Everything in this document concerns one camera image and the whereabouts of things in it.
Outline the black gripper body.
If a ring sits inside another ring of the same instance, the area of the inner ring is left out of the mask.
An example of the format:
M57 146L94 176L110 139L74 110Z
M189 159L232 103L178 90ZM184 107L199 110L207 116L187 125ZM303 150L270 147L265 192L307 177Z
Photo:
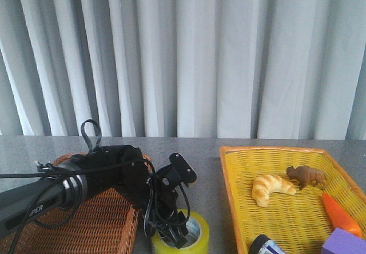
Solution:
M166 224L172 221L177 212L177 192L164 191L155 185L153 178L148 179L150 197L147 206L147 231L164 231Z

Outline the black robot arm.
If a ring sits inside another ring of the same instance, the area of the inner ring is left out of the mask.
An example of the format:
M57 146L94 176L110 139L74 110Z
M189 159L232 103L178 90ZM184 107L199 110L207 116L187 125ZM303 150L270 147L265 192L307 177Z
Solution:
M76 211L87 200L115 189L144 213L148 237L158 233L176 248L187 242L189 212L180 212L176 201L196 173L182 155L155 170L139 148L113 145L74 154L54 166L38 164L34 182L1 193L1 237L20 232L28 223L54 208Z

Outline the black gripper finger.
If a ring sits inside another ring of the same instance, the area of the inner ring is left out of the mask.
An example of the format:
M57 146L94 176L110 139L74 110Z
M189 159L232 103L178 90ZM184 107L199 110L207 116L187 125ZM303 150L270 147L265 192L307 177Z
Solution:
M178 211L173 215L172 221L169 221L164 229L164 241L168 245L180 249L188 242L186 238L188 235L188 228L186 227L188 220L189 217L183 211Z

